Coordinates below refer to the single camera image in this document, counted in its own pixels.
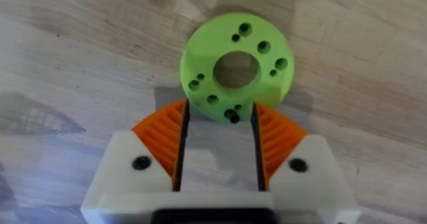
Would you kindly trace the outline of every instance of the wooden surface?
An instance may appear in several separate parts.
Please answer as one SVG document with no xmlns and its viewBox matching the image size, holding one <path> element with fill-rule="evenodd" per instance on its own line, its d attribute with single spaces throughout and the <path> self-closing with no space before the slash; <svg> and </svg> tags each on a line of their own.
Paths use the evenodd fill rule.
<svg viewBox="0 0 427 224">
<path fill-rule="evenodd" d="M 111 134 L 182 97 L 185 42 L 228 11 L 291 41 L 278 109 L 328 139 L 360 223 L 427 223 L 427 0 L 0 0 L 0 223 L 82 223 Z M 254 188 L 248 126 L 191 126 L 184 189 Z"/>
</svg>

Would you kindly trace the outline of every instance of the orange gripper pad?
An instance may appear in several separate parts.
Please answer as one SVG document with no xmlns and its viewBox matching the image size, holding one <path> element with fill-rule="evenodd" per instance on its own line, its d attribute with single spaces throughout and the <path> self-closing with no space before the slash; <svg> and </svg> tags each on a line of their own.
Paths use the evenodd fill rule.
<svg viewBox="0 0 427 224">
<path fill-rule="evenodd" d="M 169 104 L 138 123 L 132 131 L 175 180 L 187 99 Z"/>
<path fill-rule="evenodd" d="M 260 151 L 266 187 L 270 177 L 306 135 L 299 125 L 272 108 L 256 103 Z"/>
</svg>

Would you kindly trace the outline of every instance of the green disc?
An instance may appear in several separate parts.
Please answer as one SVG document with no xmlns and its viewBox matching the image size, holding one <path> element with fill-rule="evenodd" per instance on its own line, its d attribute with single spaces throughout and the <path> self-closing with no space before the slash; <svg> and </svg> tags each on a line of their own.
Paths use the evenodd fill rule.
<svg viewBox="0 0 427 224">
<path fill-rule="evenodd" d="M 217 61 L 241 51 L 259 63 L 255 78 L 241 88 L 221 85 L 214 77 Z M 288 41 L 270 22 L 248 13 L 220 15 L 202 25 L 190 38 L 181 57 L 179 78 L 187 98 L 216 121 L 234 109 L 250 120 L 254 101 L 277 107 L 289 91 L 294 56 Z"/>
</svg>

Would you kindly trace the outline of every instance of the center hole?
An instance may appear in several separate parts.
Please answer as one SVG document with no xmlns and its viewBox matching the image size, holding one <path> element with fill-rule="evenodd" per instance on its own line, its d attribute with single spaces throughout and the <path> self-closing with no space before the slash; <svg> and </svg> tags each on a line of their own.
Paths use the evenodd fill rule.
<svg viewBox="0 0 427 224">
<path fill-rule="evenodd" d="M 249 53 L 232 51 L 216 62 L 213 76 L 224 87 L 241 88 L 254 80 L 258 68 L 258 61 Z"/>
</svg>

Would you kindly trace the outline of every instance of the screw hole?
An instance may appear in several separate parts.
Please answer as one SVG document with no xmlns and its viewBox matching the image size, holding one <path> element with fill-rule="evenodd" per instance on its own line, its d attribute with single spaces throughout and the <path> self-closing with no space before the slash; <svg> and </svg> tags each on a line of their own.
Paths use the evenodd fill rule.
<svg viewBox="0 0 427 224">
<path fill-rule="evenodd" d="M 270 50 L 270 43 L 267 41 L 261 41 L 258 43 L 258 52 L 261 54 L 266 54 Z"/>
<path fill-rule="evenodd" d="M 197 79 L 199 80 L 199 81 L 203 81 L 203 79 L 205 79 L 205 75 L 203 75 L 203 74 L 197 74 Z"/>
<path fill-rule="evenodd" d="M 138 171 L 143 171 L 147 169 L 150 165 L 151 165 L 151 158 L 147 156 L 137 157 L 132 162 L 132 167 Z"/>
<path fill-rule="evenodd" d="M 274 66 L 277 70 L 284 70 L 286 69 L 286 67 L 288 67 L 288 60 L 284 58 L 279 58 Z"/>
<path fill-rule="evenodd" d="M 207 97 L 207 102 L 210 104 L 215 104 L 219 101 L 218 97 L 215 95 L 210 95 L 209 97 Z"/>
<path fill-rule="evenodd" d="M 238 42 L 239 40 L 240 40 L 240 36 L 239 36 L 239 34 L 234 34 L 234 35 L 232 36 L 232 41 L 233 41 L 234 43 Z"/>
<path fill-rule="evenodd" d="M 240 121 L 239 114 L 233 109 L 228 109 L 224 112 L 224 117 L 230 120 L 230 123 L 236 124 Z"/>
<path fill-rule="evenodd" d="M 242 23 L 239 26 L 240 35 L 247 37 L 252 32 L 252 26 L 249 23 Z"/>
<path fill-rule="evenodd" d="M 270 71 L 270 75 L 271 75 L 272 77 L 276 76 L 277 74 L 278 74 L 278 72 L 277 72 L 276 70 L 271 70 L 271 71 Z"/>
<path fill-rule="evenodd" d="M 188 83 L 188 88 L 192 91 L 195 91 L 199 87 L 199 84 L 200 84 L 200 82 L 198 80 L 190 81 Z"/>
<path fill-rule="evenodd" d="M 308 164 L 306 161 L 300 158 L 294 158 L 289 161 L 289 167 L 299 173 L 304 173 L 308 170 Z"/>
</svg>

